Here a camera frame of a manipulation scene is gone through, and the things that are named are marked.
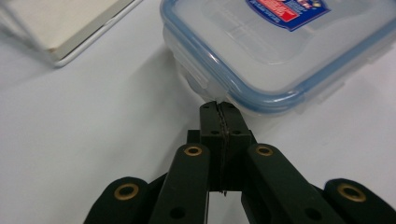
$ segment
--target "white table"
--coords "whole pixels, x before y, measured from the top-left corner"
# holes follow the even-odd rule
[[[113,180],[167,172],[204,102],[144,1],[62,69],[0,35],[0,222],[82,223]],[[356,180],[396,207],[396,50],[303,113],[246,116],[312,184]],[[240,194],[211,193],[209,223],[248,223]]]

